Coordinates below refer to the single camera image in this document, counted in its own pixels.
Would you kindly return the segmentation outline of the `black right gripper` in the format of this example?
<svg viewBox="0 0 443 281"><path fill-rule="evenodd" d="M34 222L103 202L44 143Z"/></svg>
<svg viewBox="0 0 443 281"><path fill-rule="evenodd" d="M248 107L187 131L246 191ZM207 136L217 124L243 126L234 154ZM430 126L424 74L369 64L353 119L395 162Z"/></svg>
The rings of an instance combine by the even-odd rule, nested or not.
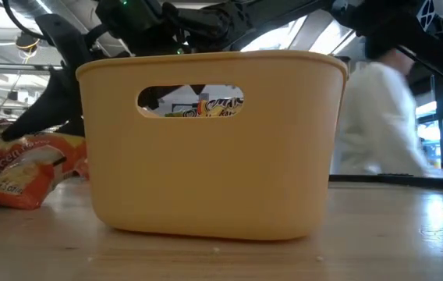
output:
<svg viewBox="0 0 443 281"><path fill-rule="evenodd" d="M246 4L227 1L201 9L181 9L157 0L99 0L96 15L113 37L137 56L226 52L253 30ZM191 84L201 94L204 84ZM156 109L174 86L143 89L137 100L142 108Z"/></svg>

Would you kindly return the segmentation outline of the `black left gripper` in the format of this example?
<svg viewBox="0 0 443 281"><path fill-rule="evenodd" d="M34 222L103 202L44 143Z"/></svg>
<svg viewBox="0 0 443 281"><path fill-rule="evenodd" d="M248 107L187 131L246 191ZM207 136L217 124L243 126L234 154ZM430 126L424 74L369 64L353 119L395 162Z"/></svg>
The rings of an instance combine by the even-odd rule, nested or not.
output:
<svg viewBox="0 0 443 281"><path fill-rule="evenodd" d="M56 133L84 137L83 110L76 70L93 60L84 35L58 14L36 17L44 39L62 57L61 69L51 67L43 94L2 132L4 141L13 141L61 125Z"/></svg>

